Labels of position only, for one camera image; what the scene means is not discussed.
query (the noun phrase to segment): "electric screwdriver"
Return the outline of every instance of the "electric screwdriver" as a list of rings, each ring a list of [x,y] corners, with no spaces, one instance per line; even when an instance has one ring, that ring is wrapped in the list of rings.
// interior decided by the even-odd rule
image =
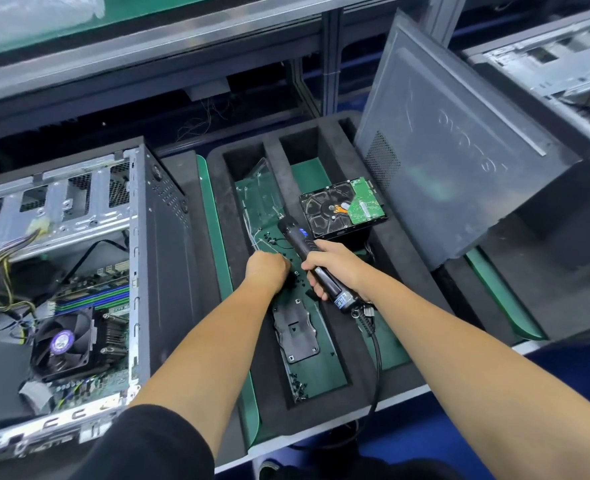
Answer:
[[[280,215],[277,227],[302,261],[306,260],[309,252],[320,250],[315,241],[308,236],[308,233],[300,227],[293,217]],[[317,266],[312,273],[315,274],[315,279],[326,291],[328,297],[341,311],[348,311],[359,302],[360,298],[357,293],[329,273],[325,267]]]

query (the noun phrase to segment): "person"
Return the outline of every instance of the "person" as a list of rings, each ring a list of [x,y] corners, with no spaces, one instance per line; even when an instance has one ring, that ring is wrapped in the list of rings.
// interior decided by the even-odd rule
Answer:
[[[322,251],[311,252],[302,264],[315,293],[328,299],[310,273],[323,266],[373,302],[496,478],[590,480],[590,402],[343,245],[317,245]],[[239,288],[183,339],[72,480],[212,478],[213,458],[250,368],[260,324],[289,268],[279,254],[255,252]],[[404,468],[395,474],[372,468],[361,478],[461,478],[430,468],[424,476],[417,473],[421,468],[410,470],[405,475]],[[274,473],[279,478],[280,470]]]

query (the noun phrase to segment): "forearm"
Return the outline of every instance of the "forearm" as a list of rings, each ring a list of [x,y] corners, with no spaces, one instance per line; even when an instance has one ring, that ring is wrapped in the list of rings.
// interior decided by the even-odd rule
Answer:
[[[216,455],[272,297],[270,290],[245,280],[183,339],[132,404],[177,412]]]
[[[496,478],[590,479],[590,403],[381,273],[368,295]]]

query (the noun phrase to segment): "blue memory slot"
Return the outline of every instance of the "blue memory slot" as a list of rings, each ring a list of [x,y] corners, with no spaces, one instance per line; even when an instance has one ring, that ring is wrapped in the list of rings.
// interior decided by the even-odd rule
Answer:
[[[83,296],[82,298],[74,299],[72,301],[63,301],[63,302],[58,303],[58,306],[75,305],[76,303],[80,303],[80,302],[86,301],[88,299],[93,299],[93,298],[95,298],[97,296],[101,296],[101,295],[106,294],[106,293],[113,293],[115,291],[126,290],[128,288],[129,288],[128,285],[118,286],[117,288],[112,288],[112,289],[100,291],[99,293],[95,293],[95,294],[92,294],[92,295]]]
[[[67,308],[66,310],[59,310],[59,311],[57,311],[55,313],[55,316],[64,315],[64,314],[67,314],[67,313],[73,313],[73,312],[75,312],[77,310],[80,310],[82,308],[85,308],[87,306],[92,306],[94,308],[97,308],[98,306],[102,306],[102,305],[105,305],[107,303],[112,303],[114,301],[119,301],[121,299],[128,298],[128,297],[129,297],[129,292],[126,291],[126,293],[121,293],[121,294],[118,294],[118,295],[115,295],[115,296],[110,296],[108,298],[104,298],[103,300],[98,300],[98,301],[96,301],[94,303],[85,303],[85,304],[80,305],[80,306],[74,306],[73,308]]]

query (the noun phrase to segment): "black t-shirt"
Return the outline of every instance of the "black t-shirt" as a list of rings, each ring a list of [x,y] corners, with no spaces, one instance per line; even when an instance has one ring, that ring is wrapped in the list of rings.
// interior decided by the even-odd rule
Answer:
[[[176,412],[142,404],[124,411],[70,480],[211,480],[215,461]]]

